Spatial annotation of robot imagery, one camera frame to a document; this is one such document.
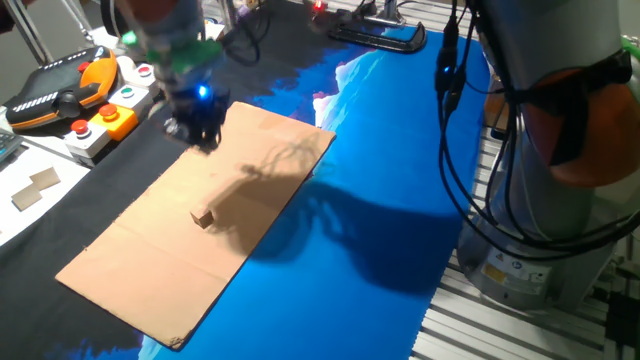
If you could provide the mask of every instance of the small cardboard piece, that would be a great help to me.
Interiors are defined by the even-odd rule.
[[[187,150],[56,279],[180,348],[335,137],[242,103],[223,135],[210,155]]]

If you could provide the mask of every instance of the cable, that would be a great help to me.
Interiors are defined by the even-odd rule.
[[[249,39],[249,42],[253,46],[253,49],[255,51],[255,59],[253,61],[251,61],[251,60],[247,60],[247,59],[239,56],[235,52],[233,47],[228,46],[228,45],[230,45],[230,42],[226,43],[227,46],[225,46],[225,53],[227,54],[227,56],[229,58],[231,58],[232,60],[236,61],[237,63],[239,63],[241,65],[244,65],[244,66],[247,66],[247,67],[255,66],[260,61],[260,46],[258,44],[258,40],[256,39],[256,37],[253,34],[253,32],[251,32],[251,29],[249,29],[249,26],[247,25],[246,21],[242,17],[238,18],[238,25],[242,29],[242,31],[246,34],[247,38]]]
[[[462,15],[460,15],[460,19],[458,19],[458,22],[457,22],[456,25],[460,26],[460,23],[462,22],[462,19],[464,18],[464,14],[467,13],[467,9],[469,9],[469,4],[467,4],[467,2],[465,1],[464,9],[462,9]]]
[[[496,121],[495,121],[496,124],[498,123],[498,120],[500,120],[500,116],[502,115],[502,111],[504,111],[504,107],[506,105],[507,105],[507,100],[505,99],[504,102],[502,103],[502,107],[500,107],[500,111],[496,115]],[[496,159],[493,162],[493,167],[491,168],[491,174],[489,175],[489,181],[487,182],[487,193],[485,194],[485,197],[484,197],[484,204],[485,204],[485,209],[487,209],[487,215],[491,219],[491,221],[489,222],[490,224],[497,225],[498,223],[495,217],[493,216],[493,212],[491,211],[491,196],[492,196],[491,192],[493,190],[493,182],[495,181],[498,168],[500,167],[500,163],[502,162],[502,157],[504,156],[504,152],[506,151],[506,149],[507,149],[507,142],[503,141],[502,144],[500,145],[500,151],[498,151],[498,155],[496,156]]]
[[[485,220],[487,221],[490,225],[492,225],[494,228],[496,228],[497,230],[499,230],[501,233],[503,233],[504,235],[506,235],[508,238],[531,248],[535,248],[535,249],[539,249],[539,250],[545,250],[545,251],[554,251],[554,252],[561,252],[563,254],[561,255],[557,255],[557,256],[549,256],[549,257],[526,257],[526,256],[522,256],[519,254],[514,254],[512,252],[507,252],[505,251],[505,253],[512,255],[516,258],[520,258],[520,259],[528,259],[528,260],[536,260],[536,261],[545,261],[545,260],[559,260],[559,259],[564,259],[564,258],[569,258],[569,257],[573,257],[576,255],[580,255],[583,253],[586,253],[588,251],[594,250],[594,249],[598,249],[601,248],[603,246],[606,246],[612,242],[618,241],[620,238],[626,236],[629,231],[632,231],[633,229],[635,229],[638,225],[640,225],[640,217],[638,217],[637,215],[640,214],[640,211],[638,211],[636,214],[633,214],[632,216],[628,216],[626,218],[622,218],[619,219],[618,221],[614,221],[612,223],[606,224],[604,226],[601,226],[597,229],[593,229],[590,230],[584,234],[581,234],[579,236],[572,236],[572,237],[567,237],[567,238],[562,238],[562,239],[553,239],[553,241],[544,241],[544,240],[538,240],[538,239],[533,239],[530,236],[528,236],[526,234],[525,231],[521,231],[521,236],[522,238],[518,238],[517,236],[514,236],[512,234],[510,234],[508,231],[506,231],[505,229],[501,229],[498,224],[495,224],[495,220],[492,221],[492,216],[489,217],[487,214],[485,214],[482,210],[479,209],[479,207],[477,206],[477,204],[475,203],[475,201],[471,198],[471,196],[468,194],[468,192],[466,191],[466,189],[464,188],[462,182],[460,181],[459,177],[457,176],[457,173],[455,172],[455,169],[453,167],[452,161],[451,161],[451,157],[448,151],[448,144],[447,144],[447,139],[446,139],[446,127],[448,124],[448,119],[451,116],[451,113],[455,110],[455,108],[457,107],[457,104],[459,102],[460,99],[460,92],[462,90],[462,88],[464,87],[464,83],[466,83],[466,75],[465,75],[465,67],[466,67],[466,60],[468,57],[468,53],[469,53],[469,45],[470,45],[470,41],[471,41],[471,35],[472,35],[472,29],[473,28],[473,24],[471,26],[471,29],[469,31],[469,36],[467,38],[467,46],[465,47],[465,55],[463,56],[464,60],[463,63],[460,65],[460,69],[458,72],[456,72],[456,77],[453,79],[453,81],[451,82],[452,84],[452,90],[449,91],[448,95],[447,95],[447,104],[444,105],[442,102],[442,97],[439,95],[438,96],[438,116],[439,116],[439,122],[440,122],[440,126],[441,126],[441,131],[443,132],[443,134],[441,134],[441,143],[440,143],[440,149],[439,149],[439,167],[440,167],[440,171],[441,171],[441,177],[443,180],[443,183],[445,185],[445,190],[447,190],[447,194],[449,195],[449,197],[451,197],[456,209],[458,210],[458,212],[461,214],[461,216],[463,216],[463,218],[465,219],[465,221],[467,221],[467,223],[469,223],[469,225],[472,227],[472,229],[474,231],[476,231],[476,233],[479,234],[479,236],[481,236],[483,239],[487,240],[489,243],[491,243],[494,247],[498,248],[501,251],[504,251],[505,249],[500,248],[499,246],[497,246],[497,244],[492,241],[491,239],[488,238],[488,236],[486,236],[486,234],[484,234],[482,231],[480,231],[477,226],[475,226],[475,224],[473,224],[470,219],[467,217],[465,211],[462,210],[462,208],[460,207],[460,204],[457,202],[457,200],[455,199],[455,197],[453,196],[453,193],[451,191],[451,188],[449,186],[448,180],[446,179],[446,173],[444,171],[444,161],[446,160],[446,163],[448,165],[448,168],[451,172],[452,177],[454,178],[456,184],[458,185],[458,188],[461,190],[461,193],[465,196],[465,198],[467,199],[467,201],[469,202],[469,204],[474,207],[476,209],[476,211],[478,211],[478,214]],[[504,77],[506,79],[505,81],[505,89],[509,89],[510,86],[510,79],[508,77],[508,75],[506,75]],[[465,81],[462,82],[462,85],[460,85],[460,80],[464,79]],[[513,170],[513,161],[515,158],[515,146],[517,145],[517,124],[515,123],[514,120],[517,120],[517,109],[515,104],[511,104],[510,103],[510,115],[509,115],[510,121],[509,121],[509,125],[507,127],[507,131],[508,131],[508,139],[507,141],[505,141],[505,143],[503,143],[503,146],[501,147],[501,154],[504,155],[505,150],[505,146],[506,143],[509,142],[512,144],[512,146],[510,147],[510,158],[509,158],[509,165],[508,165],[508,171],[507,171],[507,181],[506,181],[506,189],[507,191],[505,192],[505,194],[508,194],[509,192],[509,188],[510,188],[510,180],[511,180],[511,176],[512,176],[512,170]],[[495,178],[495,172],[497,169],[497,166],[499,166],[500,161],[502,160],[497,159],[498,161],[496,161],[496,166],[494,167],[494,169],[492,170],[492,176],[493,178]],[[489,213],[490,213],[490,205],[491,203],[488,202],[487,203],[487,208],[489,209]],[[585,241],[588,240],[588,237],[596,235],[604,230],[608,230],[611,228],[614,228],[615,230],[613,230],[611,233],[602,236],[599,239],[595,239],[595,240],[590,240],[590,241]]]
[[[396,5],[396,7],[397,7],[397,8],[399,8],[399,7],[401,7],[401,6],[404,6],[404,5],[407,5],[407,4],[412,4],[412,3],[413,3],[413,4],[422,4],[422,3],[421,3],[421,2],[419,2],[419,1],[407,0],[407,1],[403,1],[403,2],[401,2],[400,4]]]
[[[524,120],[520,117],[518,118],[518,132],[520,135],[523,135],[525,132],[524,129]],[[547,234],[542,231],[538,221],[536,220],[536,215],[534,214],[533,207],[531,206],[531,198],[529,196],[529,186],[527,184],[527,177],[524,173],[524,139],[520,140],[520,176],[522,177],[522,190],[524,192],[524,200],[527,205],[527,209],[529,210],[529,217],[531,217],[531,223],[533,227],[536,229],[537,233],[543,239],[547,241],[553,241]]]
[[[504,94],[504,92],[505,92],[505,91],[504,91],[504,88],[502,88],[502,89],[498,89],[498,90],[495,90],[495,91],[483,91],[483,90],[478,89],[478,88],[477,88],[476,86],[474,86],[473,84],[471,84],[471,83],[469,82],[469,80],[467,80],[465,84],[467,84],[467,86],[468,86],[468,87],[470,87],[470,88],[471,88],[471,90],[473,90],[473,91],[475,91],[475,92],[477,92],[477,93],[480,93],[480,94],[484,94],[484,95]]]

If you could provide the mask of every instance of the blue cloth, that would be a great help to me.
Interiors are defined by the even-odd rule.
[[[374,51],[337,71],[340,93],[325,99],[328,105],[320,116],[322,126],[336,131],[337,138],[314,177],[185,348],[162,348],[148,358],[410,356],[462,224],[437,167],[440,131],[433,75],[441,44],[441,34],[429,33],[426,48],[417,54]],[[464,41],[459,46],[462,50]],[[317,76],[300,74],[302,87]],[[488,70],[476,42],[468,74],[471,83],[487,88]],[[281,99],[299,96],[296,91],[274,89],[279,97],[256,103],[290,115],[295,107]],[[484,99],[465,89],[448,131],[468,191]]]

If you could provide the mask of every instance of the black cable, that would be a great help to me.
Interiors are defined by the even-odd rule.
[[[442,179],[443,185],[445,187],[445,191],[447,192],[447,195],[451,198],[451,201],[453,202],[456,210],[458,211],[458,213],[460,214],[460,216],[463,218],[463,220],[467,223],[467,225],[476,233],[478,234],[481,238],[483,238],[485,241],[487,241],[490,245],[492,245],[493,247],[495,247],[496,249],[498,249],[499,251],[510,255],[514,258],[520,259],[520,260],[525,260],[525,261],[556,261],[556,260],[562,260],[562,259],[567,259],[567,258],[571,258],[574,256],[578,256],[584,253],[587,253],[589,251],[598,249],[598,248],[602,248],[604,246],[607,246],[608,244],[618,241],[619,239],[621,239],[625,233],[629,233],[631,231],[633,231],[633,229],[635,229],[637,227],[638,224],[633,223],[632,221],[628,221],[626,219],[620,219],[618,221],[616,221],[616,224],[619,224],[623,221],[627,221],[625,225],[623,225],[622,227],[618,228],[614,233],[610,234],[610,236],[607,236],[603,239],[597,240],[597,241],[593,241],[593,242],[589,242],[587,244],[584,244],[582,246],[580,246],[579,248],[575,248],[575,249],[541,249],[541,250],[545,250],[545,251],[554,251],[554,252],[559,252],[559,253],[563,253],[563,254],[559,254],[559,255],[553,255],[553,256],[543,256],[543,257],[535,257],[535,256],[525,256],[525,255],[521,255],[518,253],[514,253],[511,252],[505,248],[503,248],[502,246],[498,245],[495,241],[493,241],[489,236],[487,236],[482,230],[480,230],[476,224],[473,223],[473,221],[471,221],[471,219],[469,219],[469,217],[467,216],[466,212],[462,209],[462,207],[460,206],[460,204],[458,203],[458,201],[456,200],[455,196],[453,195],[453,192],[451,190],[451,187],[449,186],[449,182],[446,178],[446,173],[444,170],[444,153],[445,153],[445,145],[446,145],[446,129],[447,129],[447,125],[449,122],[449,118],[448,116],[443,116],[443,105],[442,102],[438,102],[438,113],[439,113],[439,122],[440,122],[440,126],[441,126],[441,135],[440,135],[440,148],[438,151],[438,167],[440,170],[440,177]]]
[[[507,100],[505,99],[500,107],[500,111],[496,115],[496,124],[500,120],[500,116],[502,116],[502,111],[504,111],[504,107],[507,105]],[[507,137],[509,136],[509,124],[507,124]],[[497,224],[495,217],[493,216],[493,212],[491,210],[491,192],[493,189],[493,182],[495,181],[496,174],[498,173],[498,168],[500,167],[500,163],[502,162],[502,157],[504,156],[505,151],[507,150],[507,141],[503,141],[500,145],[500,151],[498,151],[498,155],[496,156],[496,160],[493,165],[493,169],[491,169],[491,174],[489,174],[489,181],[487,182],[487,193],[484,197],[485,209],[487,209],[487,215],[493,221],[493,223]]]
[[[471,88],[471,90],[473,90],[473,91],[475,91],[475,92],[477,92],[477,93],[480,93],[480,94],[484,94],[484,95],[504,94],[504,88],[502,88],[502,89],[498,89],[498,90],[495,90],[495,91],[483,91],[483,90],[478,89],[478,88],[477,88],[476,86],[474,86],[473,84],[471,84],[471,83],[469,82],[469,80],[467,80],[467,81],[466,81],[466,84],[467,84],[467,86],[468,86],[468,87],[470,87],[470,88]]]
[[[470,37],[467,38],[467,47],[470,44]],[[468,50],[467,48],[465,48],[465,52],[466,52],[466,56],[465,58],[468,56]],[[464,69],[466,63],[463,63],[463,65],[461,65],[462,70]],[[439,106],[439,121],[441,122],[441,126],[445,129],[446,131],[446,124],[444,122],[448,122],[448,118],[451,115],[450,112],[448,112],[446,115],[442,114],[442,99],[439,97],[438,99],[438,106]],[[515,130],[513,130],[513,126],[515,125],[514,123],[514,119],[517,120],[517,113],[511,112],[511,138],[510,138],[510,142],[513,144],[513,148],[512,151],[515,151],[515,143],[517,143],[517,134],[514,133]],[[464,189],[464,186],[462,185],[459,177],[457,176],[457,173],[455,172],[455,169],[453,168],[453,164],[450,158],[450,154],[448,151],[448,144],[447,144],[447,140],[446,140],[446,136],[443,136],[441,138],[441,149],[440,149],[440,156],[444,155],[444,159],[447,160],[447,165],[449,167],[449,170],[451,171],[451,174],[454,178],[454,180],[456,181],[456,184],[458,185],[459,189],[461,190],[461,192],[463,193],[463,195],[467,198],[467,200],[469,201],[469,204],[471,204],[471,206],[473,206],[476,211],[478,211],[478,214],[481,215],[483,217],[483,219],[485,219],[488,223],[492,224],[492,221],[489,219],[489,217],[484,214],[484,212],[482,210],[479,209],[479,207],[477,206],[477,204],[475,203],[475,201],[471,198],[471,196],[468,194],[468,192]],[[510,165],[509,170],[511,171],[513,169],[513,165]],[[447,189],[448,191],[448,195],[450,197],[452,197],[452,201],[455,202],[455,204],[457,205],[456,207],[459,207],[459,204],[457,203],[457,201],[455,201],[455,199],[453,198],[453,194],[450,191],[450,188]],[[532,247],[532,248],[537,248],[540,250],[551,250],[551,251],[562,251],[562,252],[567,252],[568,254],[566,255],[561,255],[561,257],[543,257],[543,258],[537,258],[538,260],[542,260],[542,259],[546,259],[546,260],[551,260],[551,259],[559,259],[559,258],[567,258],[567,257],[571,257],[571,256],[575,256],[581,253],[585,253],[588,251],[591,251],[593,249],[597,249],[603,246],[608,245],[611,242],[614,241],[618,241],[621,237],[623,237],[628,231],[632,231],[635,227],[637,227],[637,225],[640,224],[640,217],[636,217],[636,221],[631,221],[631,217],[627,217],[627,218],[623,218],[620,219],[616,222],[604,225],[602,227],[599,227],[597,229],[591,230],[587,233],[584,233],[580,236],[574,236],[574,237],[568,237],[568,238],[564,238],[564,239],[556,239],[555,241],[549,242],[549,241],[543,241],[543,240],[537,240],[537,239],[532,239],[530,238],[526,233],[522,234],[524,239],[519,239],[517,237],[514,237],[513,235],[509,234],[508,232],[500,229],[499,227],[496,227],[494,225],[494,227],[496,227],[497,230],[501,231],[504,235],[508,236],[509,238],[513,239],[516,242],[519,242],[523,245]],[[603,230],[607,230],[608,228],[611,228],[613,226],[617,226],[618,224],[620,224],[621,222],[626,221],[626,223],[623,225],[623,227],[618,228],[617,230],[615,230],[613,233],[607,235],[607,236],[603,236],[600,239],[597,240],[592,240],[589,241],[587,243],[584,242],[584,240],[587,238],[587,236],[591,236],[591,235],[595,235]]]
[[[460,204],[458,203],[458,201],[456,200],[451,187],[449,186],[449,182],[447,180],[447,176],[446,176],[446,172],[444,170],[444,143],[446,140],[446,130],[447,130],[447,125],[448,125],[448,119],[445,118],[443,116],[443,105],[441,101],[438,101],[438,119],[440,122],[440,148],[438,150],[438,169],[440,170],[440,178],[442,179],[442,184],[444,185],[445,191],[447,192],[447,195],[449,196],[449,198],[451,199],[451,202],[453,203],[453,206],[456,208],[456,210],[458,211],[458,213],[460,214],[460,216],[462,217],[462,219],[467,223],[467,225],[474,231],[474,233],[476,233],[477,235],[479,235],[483,240],[485,240],[486,242],[488,242],[491,246],[493,246],[494,248],[498,249],[499,251],[513,257],[519,260],[524,260],[524,261],[555,261],[555,260],[562,260],[562,259],[567,259],[572,257],[572,255],[570,254],[562,254],[562,255],[556,255],[556,256],[549,256],[549,257],[533,257],[533,256],[526,256],[526,255],[521,255],[521,254],[517,254],[514,253],[512,251],[509,251],[505,248],[503,248],[502,246],[498,245],[498,243],[496,243],[495,241],[493,241],[488,235],[486,235],[484,232],[482,232],[482,230],[480,230],[476,224],[473,223],[473,221],[471,221],[471,219],[469,219],[469,216],[467,215],[467,213],[462,209],[462,207],[460,206]]]
[[[422,4],[422,3],[421,3],[421,2],[419,2],[419,1],[407,0],[407,1],[403,1],[403,2],[401,2],[400,4],[396,5],[396,7],[397,7],[397,8],[399,8],[399,7],[401,7],[401,6],[404,6],[404,5],[407,5],[407,4],[411,4],[411,3],[413,3],[413,4]]]
[[[251,43],[255,51],[255,59],[252,61],[239,56],[233,47],[228,46],[230,45],[229,43],[227,43],[227,46],[225,46],[225,53],[230,59],[234,60],[235,62],[241,65],[255,66],[260,61],[260,45],[258,44],[258,40],[256,39],[251,29],[249,29],[249,26],[247,25],[246,21],[242,17],[238,18],[238,26],[242,29],[242,31],[245,33],[245,35],[249,39],[249,42]]]
[[[462,15],[460,15],[460,19],[458,19],[458,22],[456,23],[456,25],[460,26],[460,23],[462,22],[462,19],[464,18],[464,14],[467,13],[467,10],[469,9],[469,4],[467,4],[465,2],[464,4],[464,9],[462,9]]]

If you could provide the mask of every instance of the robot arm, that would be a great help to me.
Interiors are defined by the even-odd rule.
[[[475,0],[479,31],[533,145],[570,186],[617,182],[640,165],[640,104],[627,82],[616,1]]]

